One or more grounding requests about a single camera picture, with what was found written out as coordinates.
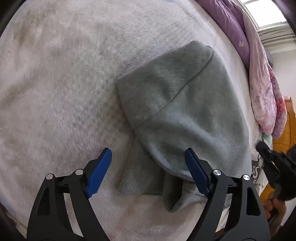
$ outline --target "purple blanket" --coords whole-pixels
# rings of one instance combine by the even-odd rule
[[[196,0],[216,21],[239,53],[247,71],[250,67],[250,48],[245,35],[242,14],[230,0]]]

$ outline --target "stain on blanket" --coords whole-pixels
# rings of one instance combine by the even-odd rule
[[[0,109],[8,108],[16,99],[19,99],[21,95],[26,93],[29,89],[32,89],[38,80],[38,75],[39,72],[33,70],[29,78],[25,78],[21,82],[9,86],[4,97],[0,100]]]
[[[49,18],[56,13],[56,6],[47,2],[44,11],[28,10],[22,18],[14,22],[15,32],[13,39],[18,41],[20,47],[25,43],[32,46],[36,39],[41,36],[45,25],[48,25]]]

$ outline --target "gray fabric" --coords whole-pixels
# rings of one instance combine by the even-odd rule
[[[118,91],[138,138],[122,192],[159,194],[162,187],[171,212],[205,202],[184,162],[188,147],[226,175],[251,173],[248,128],[227,71],[210,47],[192,41],[171,50],[122,77]]]
[[[274,61],[273,61],[273,59],[272,59],[272,56],[271,56],[270,52],[268,51],[267,48],[265,48],[265,47],[263,47],[263,48],[264,48],[264,50],[265,50],[266,57],[267,57],[267,61],[268,61],[269,65],[270,65],[271,67],[273,67],[273,66],[274,66]]]

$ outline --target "human hand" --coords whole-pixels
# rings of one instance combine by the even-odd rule
[[[270,212],[273,208],[277,210],[277,214],[273,218],[272,222],[268,223],[270,237],[272,238],[276,234],[276,232],[278,231],[281,225],[281,222],[286,213],[287,207],[284,201],[280,201],[275,198],[274,193],[271,193],[268,196],[268,198],[264,201],[263,207],[264,207],[264,211],[267,219],[270,219],[271,217]]]

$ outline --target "wooden furniture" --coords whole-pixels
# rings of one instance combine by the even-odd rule
[[[287,108],[287,124],[282,136],[279,139],[273,139],[273,149],[287,153],[296,144],[296,117],[292,99],[285,97],[285,103]]]

